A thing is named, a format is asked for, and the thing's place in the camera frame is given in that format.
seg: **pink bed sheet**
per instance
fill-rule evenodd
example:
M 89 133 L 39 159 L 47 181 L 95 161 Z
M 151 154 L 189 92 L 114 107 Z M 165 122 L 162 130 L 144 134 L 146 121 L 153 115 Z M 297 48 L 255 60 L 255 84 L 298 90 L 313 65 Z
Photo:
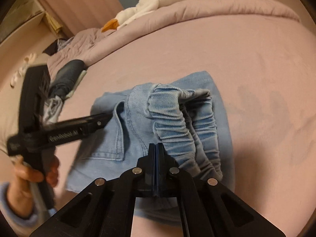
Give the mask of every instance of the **pink bed sheet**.
M 163 13 L 158 10 L 151 18 L 136 20 L 122 28 L 126 32 L 121 34 L 130 36 L 128 27 L 132 30 L 137 24 L 159 21 Z M 189 14 L 184 10 L 181 17 Z M 91 44 L 90 52 L 97 49 L 103 55 L 99 53 L 95 61 L 91 54 L 79 55 L 91 66 L 74 96 L 66 101 L 60 120 L 88 115 L 94 100 L 104 92 L 145 82 L 169 83 L 206 70 L 228 114 L 236 194 L 287 237 L 296 237 L 316 207 L 316 37 L 294 13 L 289 17 L 226 13 L 175 23 L 110 53 L 104 53 L 110 49 L 106 39 Z M 119 36 L 119 32 L 108 37 Z M 78 145 L 57 149 L 59 197 Z M 154 223 L 135 220 L 133 236 L 157 236 Z

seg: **screw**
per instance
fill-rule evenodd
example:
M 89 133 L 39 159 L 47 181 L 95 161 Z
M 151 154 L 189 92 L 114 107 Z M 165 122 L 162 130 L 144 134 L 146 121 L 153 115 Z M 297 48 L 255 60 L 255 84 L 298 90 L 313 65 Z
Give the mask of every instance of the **screw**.
M 169 172 L 172 174 L 177 174 L 180 172 L 180 170 L 177 167 L 172 167 L 171 169 L 169 169 Z
M 105 180 L 103 178 L 98 178 L 94 181 L 95 185 L 100 186 L 100 185 L 104 185 Z
M 208 183 L 209 185 L 212 185 L 212 186 L 215 186 L 215 185 L 218 184 L 218 182 L 217 182 L 217 180 L 216 180 L 215 178 L 210 178 L 210 179 L 208 179 L 208 180 L 207 180 L 207 183 Z
M 132 172 L 135 174 L 135 175 L 138 175 L 142 172 L 143 170 L 140 168 L 140 167 L 135 167 L 133 168 Z

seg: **orange plush foot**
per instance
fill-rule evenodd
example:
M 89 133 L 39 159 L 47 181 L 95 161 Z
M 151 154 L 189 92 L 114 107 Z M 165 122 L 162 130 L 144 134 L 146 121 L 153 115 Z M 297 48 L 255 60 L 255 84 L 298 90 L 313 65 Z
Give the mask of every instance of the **orange plush foot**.
M 110 21 L 108 21 L 108 23 L 106 23 L 103 28 L 101 28 L 101 32 L 105 32 L 107 30 L 110 29 L 114 29 L 116 30 L 119 27 L 119 22 L 117 19 L 111 19 Z

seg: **sleeve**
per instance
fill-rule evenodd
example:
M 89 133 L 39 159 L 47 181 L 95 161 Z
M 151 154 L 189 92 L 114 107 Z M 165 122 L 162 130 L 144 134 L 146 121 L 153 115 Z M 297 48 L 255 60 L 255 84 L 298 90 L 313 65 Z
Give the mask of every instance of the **sleeve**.
M 39 220 L 37 211 L 34 208 L 33 213 L 28 219 L 20 218 L 14 214 L 7 202 L 8 186 L 9 183 L 3 183 L 0 185 L 0 210 L 9 225 L 19 237 L 28 237 L 40 225 L 38 223 Z

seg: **jeans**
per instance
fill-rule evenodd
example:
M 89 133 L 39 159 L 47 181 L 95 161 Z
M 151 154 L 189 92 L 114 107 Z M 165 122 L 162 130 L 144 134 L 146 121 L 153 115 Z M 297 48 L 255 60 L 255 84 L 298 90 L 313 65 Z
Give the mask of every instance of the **jeans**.
M 67 189 L 80 192 L 97 177 L 117 178 L 147 155 L 150 143 L 162 142 L 179 167 L 193 177 L 216 178 L 233 190 L 226 111 L 207 72 L 171 84 L 147 83 L 123 92 L 106 92 L 95 101 L 91 114 L 111 112 L 107 126 L 82 141 Z M 175 204 L 172 199 L 142 199 L 135 207 L 153 211 L 172 209 Z

